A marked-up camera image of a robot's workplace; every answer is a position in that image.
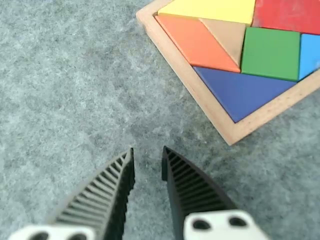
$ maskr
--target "square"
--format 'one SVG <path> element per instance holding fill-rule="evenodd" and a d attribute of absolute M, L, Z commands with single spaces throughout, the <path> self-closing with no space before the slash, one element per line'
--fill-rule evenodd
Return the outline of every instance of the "square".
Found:
<path fill-rule="evenodd" d="M 297 82 L 300 33 L 248 27 L 245 31 L 241 72 Z"/>

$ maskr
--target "triangle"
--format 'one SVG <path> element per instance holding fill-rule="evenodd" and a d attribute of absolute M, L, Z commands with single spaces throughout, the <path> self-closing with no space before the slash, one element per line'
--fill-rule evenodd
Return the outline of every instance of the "triangle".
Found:
<path fill-rule="evenodd" d="M 96 239 L 121 239 L 134 184 L 134 150 L 130 148 L 82 183 L 47 222 L 92 227 Z"/>
<path fill-rule="evenodd" d="M 194 69 L 235 123 L 296 84 L 203 67 Z"/>
<path fill-rule="evenodd" d="M 302 34 L 299 80 L 320 68 L 320 35 Z"/>
<path fill-rule="evenodd" d="M 237 209 L 208 175 L 167 146 L 163 147 L 162 180 L 167 182 L 175 239 L 184 239 L 189 214 Z"/>
<path fill-rule="evenodd" d="M 240 72 L 240 68 L 198 19 L 171 15 L 155 18 L 192 66 Z"/>
<path fill-rule="evenodd" d="M 216 19 L 251 25 L 256 0 L 174 0 L 158 15 Z"/>
<path fill-rule="evenodd" d="M 201 18 L 200 21 L 240 67 L 246 25 L 239 22 Z"/>

